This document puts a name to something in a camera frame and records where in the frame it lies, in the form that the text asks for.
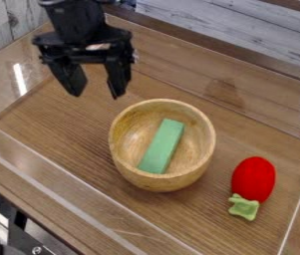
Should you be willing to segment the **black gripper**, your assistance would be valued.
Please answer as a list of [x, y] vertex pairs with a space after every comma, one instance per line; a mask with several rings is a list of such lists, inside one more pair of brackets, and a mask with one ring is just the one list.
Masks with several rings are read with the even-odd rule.
[[34, 37], [44, 64], [72, 96], [78, 97], [88, 78], [78, 64], [105, 64], [113, 98], [126, 93], [136, 50], [133, 33], [106, 22], [102, 0], [38, 0], [54, 31]]

